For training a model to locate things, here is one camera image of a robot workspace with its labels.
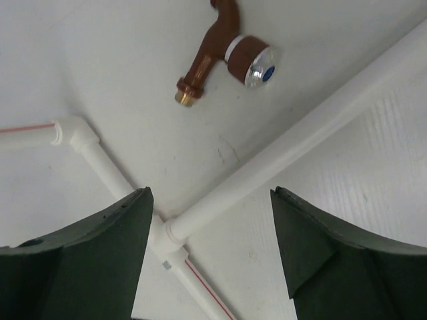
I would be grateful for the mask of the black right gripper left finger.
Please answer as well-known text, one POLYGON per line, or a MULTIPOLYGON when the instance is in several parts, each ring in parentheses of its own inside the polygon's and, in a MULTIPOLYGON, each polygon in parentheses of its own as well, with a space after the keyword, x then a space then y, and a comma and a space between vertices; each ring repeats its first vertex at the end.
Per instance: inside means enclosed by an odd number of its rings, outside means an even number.
POLYGON ((130 319, 153 195, 110 207, 17 247, 1 248, 2 319, 130 319))

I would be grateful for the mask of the white PVC pipe frame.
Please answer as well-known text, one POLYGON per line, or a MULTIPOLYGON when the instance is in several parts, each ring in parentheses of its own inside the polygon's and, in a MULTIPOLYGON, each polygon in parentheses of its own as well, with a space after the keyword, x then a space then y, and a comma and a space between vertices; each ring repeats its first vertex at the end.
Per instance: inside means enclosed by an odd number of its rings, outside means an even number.
MULTIPOLYGON (((200 276, 183 248, 185 236, 195 233, 238 201, 261 187, 285 168, 372 106, 395 84, 425 64, 426 24, 421 23, 330 95, 247 163, 221 182, 183 215, 163 222, 149 218, 151 229, 143 243, 151 245, 161 261, 172 263, 183 286, 210 319, 230 319, 229 309, 200 276)), ((2 149, 22 149, 43 144, 71 145, 82 154, 116 199, 134 192, 133 187, 99 144, 92 128, 80 117, 1 131, 2 149)))

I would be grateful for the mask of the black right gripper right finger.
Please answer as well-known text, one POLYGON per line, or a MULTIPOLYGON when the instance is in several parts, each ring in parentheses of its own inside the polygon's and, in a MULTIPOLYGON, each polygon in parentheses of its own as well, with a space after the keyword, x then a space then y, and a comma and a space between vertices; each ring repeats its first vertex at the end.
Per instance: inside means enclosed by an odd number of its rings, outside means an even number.
POLYGON ((331 215, 291 191, 270 193, 298 319, 425 319, 426 248, 331 215))

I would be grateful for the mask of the brown water faucet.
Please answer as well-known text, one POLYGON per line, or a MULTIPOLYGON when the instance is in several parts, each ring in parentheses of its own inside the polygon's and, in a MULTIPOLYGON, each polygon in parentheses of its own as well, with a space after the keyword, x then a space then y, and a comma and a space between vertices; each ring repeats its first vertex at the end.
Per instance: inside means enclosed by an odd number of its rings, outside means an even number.
POLYGON ((228 72, 244 87, 265 85, 274 75, 280 58, 278 50, 252 35, 241 34, 240 11, 236 1, 210 2, 218 17, 204 35, 186 75, 177 82, 175 100, 191 107, 204 94, 207 78, 223 61, 228 72))

